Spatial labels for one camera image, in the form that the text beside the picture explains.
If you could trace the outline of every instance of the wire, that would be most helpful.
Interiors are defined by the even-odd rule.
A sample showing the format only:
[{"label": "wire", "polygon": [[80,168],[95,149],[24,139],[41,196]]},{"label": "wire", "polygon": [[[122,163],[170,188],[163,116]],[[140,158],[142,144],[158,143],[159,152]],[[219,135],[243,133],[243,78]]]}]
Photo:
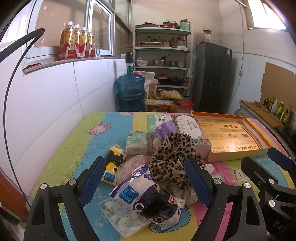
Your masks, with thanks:
[{"label": "wire", "polygon": [[[240,12],[241,12],[241,16],[242,16],[242,64],[243,64],[243,61],[244,61],[244,19],[243,19],[243,15],[242,15],[242,8],[241,8],[241,5],[239,5],[239,9],[240,9]],[[230,104],[232,103],[233,99],[234,99],[234,96],[236,95],[237,93],[237,90],[239,88],[239,84],[240,84],[240,80],[241,80],[241,75],[239,75],[239,82],[237,84],[237,88],[235,89],[234,91],[234,94],[232,95],[231,97],[231,100],[230,100]]]},{"label": "wire", "polygon": [[10,86],[11,86],[11,82],[12,82],[12,79],[13,79],[16,71],[17,71],[18,66],[22,62],[24,56],[27,54],[27,52],[29,51],[29,49],[43,35],[43,33],[44,33],[44,28],[37,29],[37,30],[35,30],[35,31],[33,31],[33,32],[25,35],[24,37],[18,39],[17,41],[15,41],[14,43],[12,43],[10,46],[8,46],[6,49],[4,49],[0,53],[0,63],[1,63],[6,57],[8,57],[9,55],[11,55],[18,48],[20,48],[25,43],[27,43],[28,41],[30,41],[31,39],[34,38],[33,41],[29,44],[29,46],[25,49],[24,53],[20,57],[19,61],[17,62],[17,65],[15,66],[15,68],[14,68],[12,74],[11,74],[10,80],[8,82],[8,85],[7,85],[6,93],[5,93],[4,107],[3,107],[3,132],[4,132],[4,141],[5,141],[5,147],[6,147],[6,153],[7,153],[8,161],[9,161],[11,170],[13,172],[13,175],[15,177],[15,180],[17,182],[17,185],[19,186],[20,191],[22,192],[22,194],[23,194],[23,196],[24,196],[24,198],[25,198],[25,200],[28,203],[28,205],[29,205],[30,208],[31,208],[30,203],[28,202],[28,199],[27,199],[24,191],[22,190],[22,188],[20,186],[20,183],[19,183],[19,181],[17,179],[17,176],[15,174],[15,170],[13,168],[13,165],[12,165],[11,159],[10,159],[10,154],[9,154],[8,144],[7,144],[7,137],[6,137],[6,104],[7,104],[8,92],[9,92],[9,89],[10,89]]}]

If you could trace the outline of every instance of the blue water bottle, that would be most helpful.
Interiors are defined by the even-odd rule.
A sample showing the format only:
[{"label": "blue water bottle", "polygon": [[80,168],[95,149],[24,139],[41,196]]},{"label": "blue water bottle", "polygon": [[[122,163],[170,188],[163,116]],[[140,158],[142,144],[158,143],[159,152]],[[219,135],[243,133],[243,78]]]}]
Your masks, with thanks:
[{"label": "blue water bottle", "polygon": [[145,77],[133,73],[133,54],[126,53],[127,74],[115,80],[119,111],[145,111]]}]

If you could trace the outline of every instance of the dark gray refrigerator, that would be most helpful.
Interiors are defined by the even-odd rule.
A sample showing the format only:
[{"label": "dark gray refrigerator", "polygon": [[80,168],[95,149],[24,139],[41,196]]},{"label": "dark gray refrigerator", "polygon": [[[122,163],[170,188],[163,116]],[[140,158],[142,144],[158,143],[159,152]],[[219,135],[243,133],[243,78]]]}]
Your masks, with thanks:
[{"label": "dark gray refrigerator", "polygon": [[203,43],[196,46],[193,109],[201,112],[227,113],[233,81],[230,77],[232,50]]}]

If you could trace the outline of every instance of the red bowl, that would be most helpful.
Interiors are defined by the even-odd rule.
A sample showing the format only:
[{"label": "red bowl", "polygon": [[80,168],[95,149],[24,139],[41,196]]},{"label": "red bowl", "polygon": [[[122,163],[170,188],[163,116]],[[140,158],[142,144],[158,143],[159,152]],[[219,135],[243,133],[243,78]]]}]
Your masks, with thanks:
[{"label": "red bowl", "polygon": [[188,100],[180,100],[179,103],[180,103],[181,107],[184,109],[191,109],[192,107],[194,107],[194,104]]}]

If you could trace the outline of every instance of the wooden countertop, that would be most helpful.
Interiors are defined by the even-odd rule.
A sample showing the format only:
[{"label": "wooden countertop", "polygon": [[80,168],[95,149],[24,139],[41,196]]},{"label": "wooden countertop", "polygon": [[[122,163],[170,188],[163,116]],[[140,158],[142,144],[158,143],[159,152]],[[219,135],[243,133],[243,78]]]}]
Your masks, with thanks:
[{"label": "wooden countertop", "polygon": [[275,129],[277,126],[284,126],[278,118],[276,118],[273,114],[270,112],[265,112],[255,104],[249,101],[241,100],[241,103],[243,103],[245,106],[250,108],[252,111],[254,111],[258,116],[260,116],[267,124],[269,124],[273,129]]}]

